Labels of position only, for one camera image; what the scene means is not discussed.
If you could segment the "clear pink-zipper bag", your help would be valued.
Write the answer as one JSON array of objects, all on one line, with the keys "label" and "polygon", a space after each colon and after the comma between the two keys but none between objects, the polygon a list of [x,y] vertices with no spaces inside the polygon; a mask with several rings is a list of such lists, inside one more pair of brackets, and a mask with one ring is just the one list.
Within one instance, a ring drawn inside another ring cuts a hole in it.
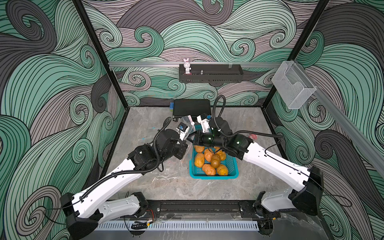
[{"label": "clear pink-zipper bag", "polygon": [[178,145],[181,145],[183,141],[189,141],[191,143],[196,139],[196,126],[190,115],[181,117],[178,120],[178,126],[176,128],[180,139],[178,140]]}]

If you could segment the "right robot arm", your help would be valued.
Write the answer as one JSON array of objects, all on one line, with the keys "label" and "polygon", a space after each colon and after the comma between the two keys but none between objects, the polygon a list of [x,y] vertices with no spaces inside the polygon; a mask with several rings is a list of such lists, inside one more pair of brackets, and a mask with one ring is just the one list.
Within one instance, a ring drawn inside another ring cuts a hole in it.
[{"label": "right robot arm", "polygon": [[188,141],[197,146],[217,147],[268,171],[289,186],[281,191],[261,192],[255,202],[258,209],[267,213],[296,209],[307,215],[318,215],[325,190],[323,172],[318,167],[300,166],[271,153],[246,137],[248,131],[233,133],[228,123],[215,114],[205,119],[198,117],[198,122],[202,128],[189,134]]}]

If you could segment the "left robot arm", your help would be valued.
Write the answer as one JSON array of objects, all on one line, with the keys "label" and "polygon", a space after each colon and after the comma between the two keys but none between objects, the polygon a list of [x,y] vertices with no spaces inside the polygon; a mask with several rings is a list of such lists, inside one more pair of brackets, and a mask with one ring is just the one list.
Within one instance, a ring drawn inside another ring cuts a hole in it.
[{"label": "left robot arm", "polygon": [[173,130],[168,128],[171,121],[168,117],[151,144],[136,147],[108,175],[77,194],[61,196],[61,209],[72,240],[84,238],[105,221],[121,216],[141,217],[146,213],[148,201],[141,192],[121,200],[109,198],[145,174],[163,170],[164,161],[169,158],[183,159],[188,148],[186,138],[194,131],[194,123],[186,117]]}]

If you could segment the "black aluminium case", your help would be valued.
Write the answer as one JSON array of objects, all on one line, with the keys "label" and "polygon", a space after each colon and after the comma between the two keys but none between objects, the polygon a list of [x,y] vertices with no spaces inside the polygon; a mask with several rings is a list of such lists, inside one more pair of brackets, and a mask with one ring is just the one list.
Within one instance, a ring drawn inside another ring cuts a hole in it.
[{"label": "black aluminium case", "polygon": [[209,100],[178,99],[174,101],[174,118],[181,118],[188,115],[195,118],[202,114],[211,114]]}]

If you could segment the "teal plastic basket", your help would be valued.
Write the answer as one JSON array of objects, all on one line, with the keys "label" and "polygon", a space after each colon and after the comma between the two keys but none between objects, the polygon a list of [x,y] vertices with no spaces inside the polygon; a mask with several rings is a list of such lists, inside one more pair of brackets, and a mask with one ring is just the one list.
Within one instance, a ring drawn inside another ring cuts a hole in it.
[{"label": "teal plastic basket", "polygon": [[195,165],[194,165],[194,160],[195,160],[195,156],[196,156],[197,152],[195,151],[194,149],[194,146],[193,146],[193,150],[192,150],[192,157],[191,157],[191,160],[190,160],[190,166],[189,166],[189,171],[190,171],[190,176],[193,178],[193,179],[200,179],[200,180],[210,180],[210,179],[213,179],[213,180],[230,180],[230,179],[236,179],[239,175],[239,170],[238,170],[238,166],[237,166],[237,161],[234,157],[231,157],[229,156],[228,154],[227,155],[227,158],[224,160],[224,161],[221,161],[221,165],[225,165],[228,170],[229,170],[229,174],[227,176],[219,176],[216,172],[216,175],[215,176],[207,176],[202,168],[197,168]]}]

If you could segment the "pink small toy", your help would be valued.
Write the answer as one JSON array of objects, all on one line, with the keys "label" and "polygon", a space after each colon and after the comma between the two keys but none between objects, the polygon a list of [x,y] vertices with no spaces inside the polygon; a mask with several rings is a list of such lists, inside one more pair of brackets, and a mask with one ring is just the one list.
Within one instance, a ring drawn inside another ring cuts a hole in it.
[{"label": "pink small toy", "polygon": [[252,139],[252,140],[257,140],[258,139],[258,136],[255,135],[255,134],[248,134],[248,138]]}]

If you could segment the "white pink bunny figurine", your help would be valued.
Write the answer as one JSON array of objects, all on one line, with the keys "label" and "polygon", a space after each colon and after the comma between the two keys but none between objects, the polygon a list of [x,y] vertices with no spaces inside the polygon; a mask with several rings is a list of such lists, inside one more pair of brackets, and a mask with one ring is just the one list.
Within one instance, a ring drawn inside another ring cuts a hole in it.
[{"label": "white pink bunny figurine", "polygon": [[191,63],[189,61],[189,58],[186,58],[184,59],[184,64],[183,64],[184,68],[185,68],[185,75],[190,75],[191,74]]}]

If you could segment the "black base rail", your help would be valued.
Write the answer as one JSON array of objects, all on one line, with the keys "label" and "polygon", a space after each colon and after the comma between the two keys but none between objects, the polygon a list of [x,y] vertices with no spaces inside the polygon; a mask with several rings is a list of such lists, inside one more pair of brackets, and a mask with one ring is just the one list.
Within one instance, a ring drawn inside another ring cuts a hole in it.
[{"label": "black base rail", "polygon": [[268,212],[256,201],[247,200],[146,200],[141,196],[130,196],[125,199],[106,201],[99,205],[88,206],[86,202],[76,207],[76,212],[81,218],[89,218],[102,214],[107,216],[135,216],[140,217],[147,210],[152,210],[156,216],[168,213],[239,213],[243,218],[278,218],[278,212]]}]

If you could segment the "black wall shelf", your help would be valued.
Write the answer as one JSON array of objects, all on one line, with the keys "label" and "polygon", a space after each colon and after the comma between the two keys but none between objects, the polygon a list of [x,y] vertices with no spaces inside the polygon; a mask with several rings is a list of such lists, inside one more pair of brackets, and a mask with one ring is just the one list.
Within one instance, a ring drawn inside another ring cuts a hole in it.
[{"label": "black wall shelf", "polygon": [[189,74],[183,64],[179,65],[181,83],[240,83],[244,76],[241,65],[231,64],[192,64]]}]

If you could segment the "clear acrylic wall holder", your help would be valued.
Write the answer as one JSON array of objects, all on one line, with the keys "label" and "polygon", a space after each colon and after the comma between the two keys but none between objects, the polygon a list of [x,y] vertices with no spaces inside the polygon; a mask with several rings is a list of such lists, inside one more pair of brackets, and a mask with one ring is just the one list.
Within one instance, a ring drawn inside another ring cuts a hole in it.
[{"label": "clear acrylic wall holder", "polygon": [[316,91],[315,84],[306,70],[295,61],[282,62],[272,82],[290,110],[300,109]]}]

